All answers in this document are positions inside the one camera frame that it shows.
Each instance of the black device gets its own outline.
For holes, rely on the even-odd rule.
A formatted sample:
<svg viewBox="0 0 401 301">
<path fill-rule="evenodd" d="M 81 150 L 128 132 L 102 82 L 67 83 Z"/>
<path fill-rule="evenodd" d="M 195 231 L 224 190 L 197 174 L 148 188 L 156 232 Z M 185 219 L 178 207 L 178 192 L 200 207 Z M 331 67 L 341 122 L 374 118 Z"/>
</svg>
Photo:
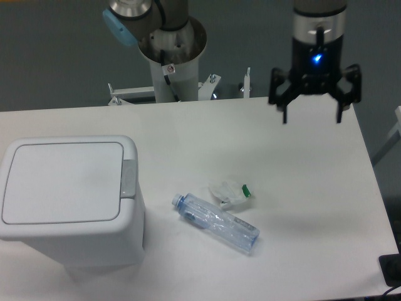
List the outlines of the black device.
<svg viewBox="0 0 401 301">
<path fill-rule="evenodd" d="M 271 71 L 269 103 L 283 112 L 287 123 L 287 106 L 299 95 L 329 93 L 338 102 L 336 120 L 351 103 L 361 100 L 362 74 L 359 65 L 340 68 L 345 29 L 346 0 L 295 0 L 292 67 Z M 351 83 L 344 92 L 338 82 Z M 277 89 L 286 80 L 289 87 L 281 94 Z"/>
</svg>

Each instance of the bottle cap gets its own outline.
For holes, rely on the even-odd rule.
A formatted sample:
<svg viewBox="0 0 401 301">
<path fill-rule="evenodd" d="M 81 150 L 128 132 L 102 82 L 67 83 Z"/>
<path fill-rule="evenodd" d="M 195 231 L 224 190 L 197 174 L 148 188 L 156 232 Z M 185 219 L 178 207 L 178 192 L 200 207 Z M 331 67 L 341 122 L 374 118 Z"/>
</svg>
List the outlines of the bottle cap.
<svg viewBox="0 0 401 301">
<path fill-rule="evenodd" d="M 172 204 L 175 206 L 175 207 L 178 207 L 178 203 L 179 203 L 179 201 L 180 201 L 180 199 L 182 198 L 183 196 L 181 195 L 181 194 L 179 194 L 179 193 L 177 193 L 175 196 L 174 196 L 174 199 L 172 200 Z"/>
</svg>

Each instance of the gray floor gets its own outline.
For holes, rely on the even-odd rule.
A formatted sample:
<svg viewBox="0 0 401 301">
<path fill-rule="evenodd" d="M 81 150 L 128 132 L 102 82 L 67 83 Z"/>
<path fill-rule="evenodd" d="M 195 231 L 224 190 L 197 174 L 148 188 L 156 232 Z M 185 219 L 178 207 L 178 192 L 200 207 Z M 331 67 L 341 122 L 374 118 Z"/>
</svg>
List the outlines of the gray floor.
<svg viewBox="0 0 401 301">
<path fill-rule="evenodd" d="M 103 24 L 105 2 L 0 4 L 0 111 L 106 105 L 108 82 L 152 85 L 138 49 L 118 44 Z M 237 86 L 250 66 L 251 96 L 266 96 L 271 69 L 290 68 L 292 1 L 189 2 L 208 35 L 200 79 L 216 73 L 223 78 L 220 96 L 240 97 Z M 355 110 L 373 156 L 401 105 L 401 1 L 349 0 L 346 23 L 342 65 L 362 67 L 363 100 Z M 334 112 L 328 122 L 335 122 Z M 289 126 L 296 126 L 291 106 Z M 401 219 L 401 143 L 375 173 L 391 219 Z"/>
</svg>

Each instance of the white trash bin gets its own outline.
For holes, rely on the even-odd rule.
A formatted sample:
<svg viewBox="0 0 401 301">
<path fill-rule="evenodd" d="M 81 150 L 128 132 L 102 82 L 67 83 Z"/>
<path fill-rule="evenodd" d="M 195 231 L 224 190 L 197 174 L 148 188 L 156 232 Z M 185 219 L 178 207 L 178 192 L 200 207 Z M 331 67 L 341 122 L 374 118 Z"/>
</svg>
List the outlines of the white trash bin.
<svg viewBox="0 0 401 301">
<path fill-rule="evenodd" d="M 70 267 L 140 263 L 145 205 L 125 136 L 19 139 L 0 167 L 0 239 Z"/>
</svg>

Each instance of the blue cap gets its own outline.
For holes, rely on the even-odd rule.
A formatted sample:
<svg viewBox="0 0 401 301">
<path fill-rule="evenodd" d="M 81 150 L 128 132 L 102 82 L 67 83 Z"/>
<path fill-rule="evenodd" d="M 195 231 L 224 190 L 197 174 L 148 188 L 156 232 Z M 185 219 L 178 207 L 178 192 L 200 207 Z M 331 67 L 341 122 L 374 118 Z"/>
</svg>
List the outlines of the blue cap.
<svg viewBox="0 0 401 301">
<path fill-rule="evenodd" d="M 132 33 L 117 19 L 109 9 L 103 11 L 103 20 L 116 37 L 116 39 L 125 46 L 134 46 L 137 44 L 137 39 Z"/>
</svg>

